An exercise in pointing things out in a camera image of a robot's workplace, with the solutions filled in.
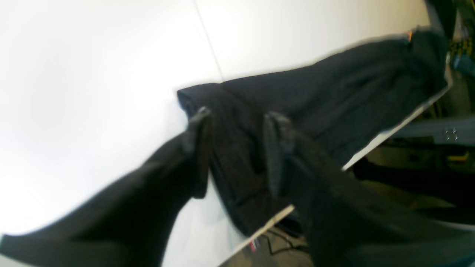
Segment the image left gripper black right finger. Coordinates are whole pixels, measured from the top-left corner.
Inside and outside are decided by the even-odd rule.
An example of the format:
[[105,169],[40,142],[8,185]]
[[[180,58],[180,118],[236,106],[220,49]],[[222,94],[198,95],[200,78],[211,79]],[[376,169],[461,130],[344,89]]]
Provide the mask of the image left gripper black right finger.
[[474,232],[428,220],[345,173],[291,121],[263,122],[269,189],[292,204],[316,267],[469,267]]

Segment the image left gripper black left finger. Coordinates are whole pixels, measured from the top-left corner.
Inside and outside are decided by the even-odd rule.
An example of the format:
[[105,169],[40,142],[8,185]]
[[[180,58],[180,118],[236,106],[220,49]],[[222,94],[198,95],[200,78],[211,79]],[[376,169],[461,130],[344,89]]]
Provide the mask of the image left gripper black left finger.
[[67,216],[24,235],[4,235],[1,255],[34,267],[159,267],[180,210],[207,192],[211,111],[142,166]]

